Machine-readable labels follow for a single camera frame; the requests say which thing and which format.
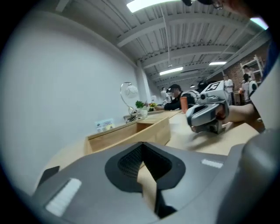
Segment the wooden table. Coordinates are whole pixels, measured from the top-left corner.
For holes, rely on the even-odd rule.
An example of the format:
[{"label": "wooden table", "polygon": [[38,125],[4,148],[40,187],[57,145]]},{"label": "wooden table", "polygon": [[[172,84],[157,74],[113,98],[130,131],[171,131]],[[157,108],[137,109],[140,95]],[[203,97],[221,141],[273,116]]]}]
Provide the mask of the wooden table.
[{"label": "wooden table", "polygon": [[[169,112],[168,115],[170,117],[171,139],[167,142],[166,146],[182,150],[228,155],[232,146],[246,143],[250,138],[258,134],[254,128],[246,123],[236,126],[231,122],[223,125],[225,131],[219,135],[214,133],[197,134],[190,129],[186,116],[181,111]],[[163,117],[166,115],[164,113],[149,115],[145,122],[159,119],[159,116]],[[63,169],[82,156],[84,156],[84,139],[58,152],[47,164],[46,169],[58,165],[60,169]],[[156,182],[146,166],[139,170],[137,181],[143,186],[144,200],[154,210]]]}]

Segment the fluorescent light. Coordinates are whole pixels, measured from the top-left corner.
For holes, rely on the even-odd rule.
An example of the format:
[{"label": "fluorescent light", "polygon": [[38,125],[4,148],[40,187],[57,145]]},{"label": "fluorescent light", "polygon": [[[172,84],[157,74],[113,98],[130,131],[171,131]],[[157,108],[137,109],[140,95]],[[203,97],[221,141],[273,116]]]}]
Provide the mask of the fluorescent light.
[{"label": "fluorescent light", "polygon": [[167,71],[164,71],[164,72],[160,72],[159,74],[160,75],[165,75],[165,74],[168,74],[168,73],[171,73],[171,72],[178,72],[178,71],[182,71],[182,70],[183,70],[183,67],[174,68],[174,69],[170,69],[170,70],[167,70]]},{"label": "fluorescent light", "polygon": [[256,23],[257,25],[259,25],[264,30],[268,29],[268,25],[265,23],[265,21],[262,18],[256,17],[256,18],[251,18],[250,20],[252,22]]},{"label": "fluorescent light", "polygon": [[211,62],[209,65],[224,65],[226,61]]},{"label": "fluorescent light", "polygon": [[140,9],[144,9],[148,6],[152,6],[155,4],[164,3],[164,2],[175,2],[175,1],[181,1],[181,0],[134,0],[128,3],[126,6],[129,8],[131,12],[136,12]]}]

